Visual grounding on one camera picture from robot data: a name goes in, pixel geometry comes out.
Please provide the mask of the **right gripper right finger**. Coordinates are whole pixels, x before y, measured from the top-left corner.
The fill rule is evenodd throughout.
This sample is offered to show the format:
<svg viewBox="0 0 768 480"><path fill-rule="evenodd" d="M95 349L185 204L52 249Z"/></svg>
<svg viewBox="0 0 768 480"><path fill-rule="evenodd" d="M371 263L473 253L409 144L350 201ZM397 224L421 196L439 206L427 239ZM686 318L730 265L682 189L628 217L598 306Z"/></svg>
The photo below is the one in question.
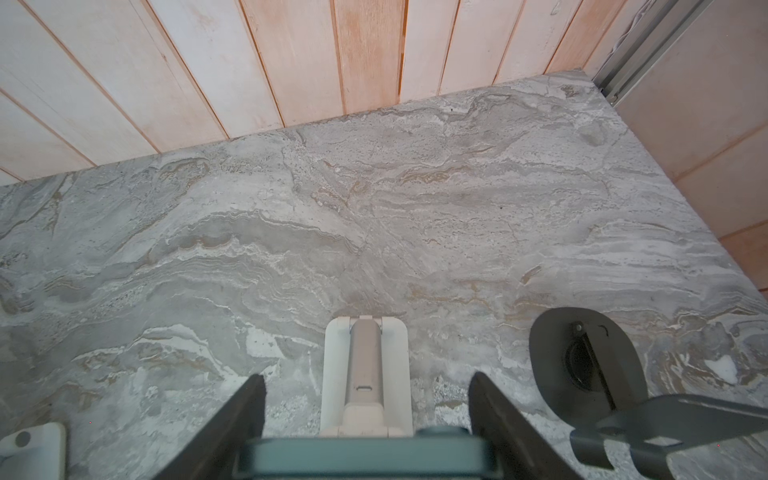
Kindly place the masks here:
<svg viewBox="0 0 768 480"><path fill-rule="evenodd" d="M484 373L468 389L471 431L488 441L504 479L578 479L566 462Z"/></svg>

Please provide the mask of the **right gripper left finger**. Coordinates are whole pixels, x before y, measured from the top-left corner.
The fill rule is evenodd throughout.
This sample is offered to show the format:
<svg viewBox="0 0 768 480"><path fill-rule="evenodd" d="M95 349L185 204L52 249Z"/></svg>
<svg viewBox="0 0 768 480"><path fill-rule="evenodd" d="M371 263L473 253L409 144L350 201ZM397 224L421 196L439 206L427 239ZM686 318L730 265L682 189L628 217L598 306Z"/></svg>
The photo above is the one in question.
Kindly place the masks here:
<svg viewBox="0 0 768 480"><path fill-rule="evenodd" d="M232 479L236 456L250 439L260 438L265 424L265 379L245 383L155 479Z"/></svg>

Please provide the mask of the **black phone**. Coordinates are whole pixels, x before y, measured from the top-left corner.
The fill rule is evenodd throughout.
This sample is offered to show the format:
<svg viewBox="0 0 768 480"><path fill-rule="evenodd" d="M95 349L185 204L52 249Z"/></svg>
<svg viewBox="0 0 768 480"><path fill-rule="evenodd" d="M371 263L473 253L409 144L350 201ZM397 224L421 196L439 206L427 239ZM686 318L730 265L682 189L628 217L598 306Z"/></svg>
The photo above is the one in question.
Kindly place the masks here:
<svg viewBox="0 0 768 480"><path fill-rule="evenodd" d="M235 479L500 479L491 444L462 427L412 437L267 438L247 442Z"/></svg>

